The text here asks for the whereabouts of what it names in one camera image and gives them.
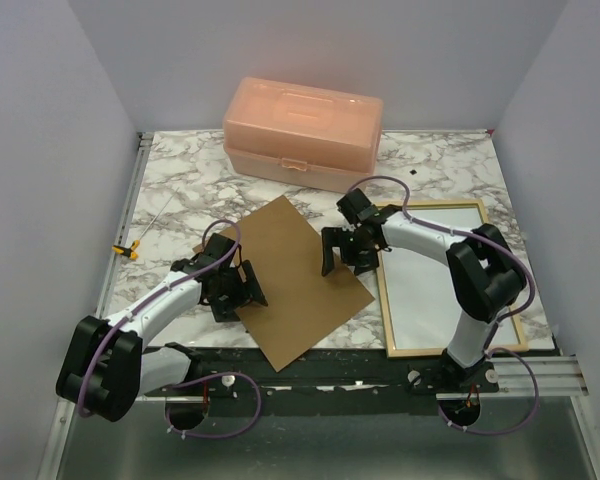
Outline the brown backing board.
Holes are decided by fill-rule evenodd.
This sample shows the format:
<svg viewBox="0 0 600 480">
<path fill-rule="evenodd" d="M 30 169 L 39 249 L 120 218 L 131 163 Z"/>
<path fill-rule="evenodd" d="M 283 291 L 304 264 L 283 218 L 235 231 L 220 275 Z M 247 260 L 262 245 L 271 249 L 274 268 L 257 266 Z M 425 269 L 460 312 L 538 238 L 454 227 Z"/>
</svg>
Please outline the brown backing board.
<svg viewBox="0 0 600 480">
<path fill-rule="evenodd" d="M 321 236 L 284 196 L 238 222 L 241 246 L 268 305 L 238 316 L 279 372 L 374 301 L 339 265 L 323 277 Z"/>
</svg>

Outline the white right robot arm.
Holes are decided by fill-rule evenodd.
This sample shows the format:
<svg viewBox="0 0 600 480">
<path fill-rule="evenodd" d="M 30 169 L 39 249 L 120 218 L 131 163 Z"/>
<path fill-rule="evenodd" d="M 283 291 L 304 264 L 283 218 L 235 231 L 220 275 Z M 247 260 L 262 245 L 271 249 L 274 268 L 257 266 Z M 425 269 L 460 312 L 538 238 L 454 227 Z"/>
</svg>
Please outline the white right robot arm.
<svg viewBox="0 0 600 480">
<path fill-rule="evenodd" d="M 485 223 L 471 231 L 407 216 L 398 207 L 348 213 L 348 227 L 325 227 L 322 271 L 337 262 L 380 282 L 389 352 L 442 353 L 440 379 L 460 392 L 513 305 L 531 286 L 528 271 L 500 231 Z"/>
</svg>

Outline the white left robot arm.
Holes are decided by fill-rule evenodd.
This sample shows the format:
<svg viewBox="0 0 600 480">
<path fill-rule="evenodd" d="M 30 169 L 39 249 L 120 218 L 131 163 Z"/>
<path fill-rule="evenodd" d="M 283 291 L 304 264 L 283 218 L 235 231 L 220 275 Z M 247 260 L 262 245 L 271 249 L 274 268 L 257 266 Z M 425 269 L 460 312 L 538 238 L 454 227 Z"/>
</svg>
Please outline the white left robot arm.
<svg viewBox="0 0 600 480">
<path fill-rule="evenodd" d="M 171 343 L 149 351 L 149 343 L 172 321 L 197 305 L 217 322 L 236 322 L 238 309 L 266 305 L 250 261 L 235 240 L 213 234 L 201 252 L 174 262 L 148 294 L 106 319 L 84 317 L 76 326 L 55 390 L 79 413 L 120 420 L 136 398 L 171 386 L 194 393 L 202 372 L 192 353 Z"/>
</svg>

